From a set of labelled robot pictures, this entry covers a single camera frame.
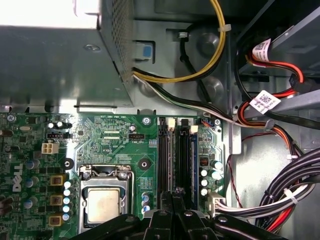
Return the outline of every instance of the motherboard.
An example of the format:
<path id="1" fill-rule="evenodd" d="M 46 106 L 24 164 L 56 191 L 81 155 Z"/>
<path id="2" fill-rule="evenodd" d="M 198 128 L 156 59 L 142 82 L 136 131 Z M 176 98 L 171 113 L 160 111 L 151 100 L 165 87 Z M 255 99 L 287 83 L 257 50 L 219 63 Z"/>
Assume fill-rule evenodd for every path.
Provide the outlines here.
<path id="1" fill-rule="evenodd" d="M 222 128 L 198 117 L 0 113 L 0 240 L 69 239 L 162 191 L 208 211 L 224 194 Z"/>

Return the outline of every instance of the green circuit board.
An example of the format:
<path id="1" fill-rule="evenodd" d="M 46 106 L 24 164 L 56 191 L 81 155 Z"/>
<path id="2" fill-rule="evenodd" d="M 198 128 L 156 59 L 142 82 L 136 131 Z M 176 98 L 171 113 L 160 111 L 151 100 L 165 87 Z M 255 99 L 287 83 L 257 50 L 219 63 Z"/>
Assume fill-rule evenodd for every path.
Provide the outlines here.
<path id="1" fill-rule="evenodd" d="M 169 156 L 160 155 L 160 149 L 163 152 L 169 145 L 159 143 L 162 129 L 159 118 L 165 117 L 0 113 L 0 240 L 66 240 L 76 236 L 80 229 L 84 182 L 80 167 L 86 165 L 129 166 L 134 175 L 132 184 L 128 184 L 130 190 L 127 189 L 125 197 L 120 191 L 122 200 L 126 201 L 127 193 L 132 193 L 129 213 L 143 218 L 147 209 L 142 202 L 145 194 L 149 198 L 147 207 L 156 209 L 157 191 L 159 186 L 163 187 L 159 179 L 168 177 L 159 176 L 158 168 L 160 163 L 166 166 Z M 183 172 L 188 172 L 184 177 L 192 178 L 193 209 L 206 213 L 207 196 L 201 195 L 201 191 L 205 188 L 222 195 L 224 192 L 222 128 L 205 127 L 198 117 L 186 118 L 192 123 L 190 126 L 199 125 L 198 132 L 189 133 L 190 126 L 182 129 L 179 124 L 183 117 L 174 117 L 176 128 L 171 135 L 174 139 L 169 141 L 172 145 L 169 159 L 173 161 L 170 171 L 178 175 L 177 163 L 190 161 L 191 168 Z M 185 130 L 190 134 L 187 138 L 180 134 Z M 178 154 L 178 149 L 186 154 Z M 205 177 L 201 176 L 203 169 L 208 173 Z M 218 179 L 212 177 L 213 172 L 218 173 Z M 207 186 L 201 186 L 204 179 Z M 68 188 L 72 190 L 68 204 L 64 202 L 65 182 L 72 183 Z"/>
<path id="2" fill-rule="evenodd" d="M 148 124 L 142 121 L 147 118 Z M 72 128 L 52 130 L 49 123 L 68 122 Z M 77 167 L 82 164 L 127 165 L 135 174 L 134 195 L 137 204 L 134 214 L 143 217 L 141 195 L 149 193 L 150 208 L 155 206 L 157 187 L 157 122 L 155 116 L 140 115 L 94 115 L 94 114 L 0 114 L 1 185 L 0 197 L 12 203 L 0 210 L 1 240 L 63 239 L 77 234 L 79 177 Z M 43 143 L 48 134 L 55 136 L 57 154 L 42 154 Z M 143 135 L 129 139 L 130 133 Z M 66 159 L 74 161 L 72 170 L 65 170 Z M 141 159 L 148 160 L 147 169 L 139 168 Z M 38 167 L 30 169 L 33 163 Z M 49 217 L 61 215 L 62 205 L 50 206 L 52 195 L 62 195 L 63 186 L 52 186 L 51 178 L 74 182 L 70 218 L 59 227 L 49 225 Z M 26 187 L 26 180 L 36 178 L 36 184 Z"/>

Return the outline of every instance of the screw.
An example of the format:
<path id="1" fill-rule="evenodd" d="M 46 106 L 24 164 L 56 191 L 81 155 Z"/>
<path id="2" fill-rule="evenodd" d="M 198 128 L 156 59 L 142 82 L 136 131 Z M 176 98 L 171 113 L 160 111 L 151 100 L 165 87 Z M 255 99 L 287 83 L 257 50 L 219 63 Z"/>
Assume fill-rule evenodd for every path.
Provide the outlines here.
<path id="1" fill-rule="evenodd" d="M 214 120 L 214 124 L 219 126 L 221 124 L 221 121 L 219 119 Z"/>
<path id="2" fill-rule="evenodd" d="M 133 216 L 128 216 L 125 221 L 126 222 L 133 222 L 134 220 L 135 220 L 135 218 Z"/>
<path id="3" fill-rule="evenodd" d="M 224 217 L 224 216 L 220 216 L 218 218 L 218 221 L 221 222 L 221 223 L 226 223 L 226 222 L 228 222 L 228 219 L 226 217 Z"/>
<path id="4" fill-rule="evenodd" d="M 87 44 L 84 46 L 85 50 L 92 51 L 92 52 L 99 52 L 101 49 L 97 45 Z"/>
<path id="5" fill-rule="evenodd" d="M 6 119 L 8 120 L 8 122 L 13 123 L 16 121 L 16 116 L 10 114 L 6 117 Z"/>
<path id="6" fill-rule="evenodd" d="M 142 119 L 142 122 L 144 125 L 149 125 L 151 123 L 151 119 L 150 119 L 150 117 L 144 117 Z"/>
<path id="7" fill-rule="evenodd" d="M 192 211 L 185 211 L 184 215 L 187 217 L 191 217 L 193 215 Z"/>
<path id="8" fill-rule="evenodd" d="M 90 172 L 86 171 L 86 172 L 83 173 L 82 177 L 83 177 L 83 179 L 87 180 L 87 179 L 89 179 L 91 177 L 91 174 L 90 174 Z"/>

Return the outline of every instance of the dell logo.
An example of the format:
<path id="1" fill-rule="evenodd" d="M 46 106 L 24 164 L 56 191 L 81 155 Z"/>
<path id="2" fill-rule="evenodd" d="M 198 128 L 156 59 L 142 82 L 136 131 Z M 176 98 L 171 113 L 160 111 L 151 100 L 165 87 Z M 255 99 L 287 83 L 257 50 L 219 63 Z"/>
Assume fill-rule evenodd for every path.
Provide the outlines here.
<path id="1" fill-rule="evenodd" d="M 14 167 L 15 171 L 14 171 L 12 192 L 21 192 L 22 169 L 23 169 L 22 163 L 19 164 L 19 166 Z"/>

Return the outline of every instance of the white sticker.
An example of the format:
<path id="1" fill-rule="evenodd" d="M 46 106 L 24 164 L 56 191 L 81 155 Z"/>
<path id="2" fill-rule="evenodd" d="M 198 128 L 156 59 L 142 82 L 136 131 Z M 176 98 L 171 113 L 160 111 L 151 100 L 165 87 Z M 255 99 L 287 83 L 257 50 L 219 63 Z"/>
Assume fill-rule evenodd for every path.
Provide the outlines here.
<path id="1" fill-rule="evenodd" d="M 263 41 L 262 43 L 255 46 L 252 50 L 252 55 L 255 56 L 256 59 L 262 62 L 269 62 L 268 59 L 268 48 L 271 43 L 271 38 Z"/>
<path id="2" fill-rule="evenodd" d="M 281 100 L 266 90 L 262 90 L 252 101 L 250 105 L 254 107 L 258 112 L 265 114 L 268 110 L 277 106 Z"/>

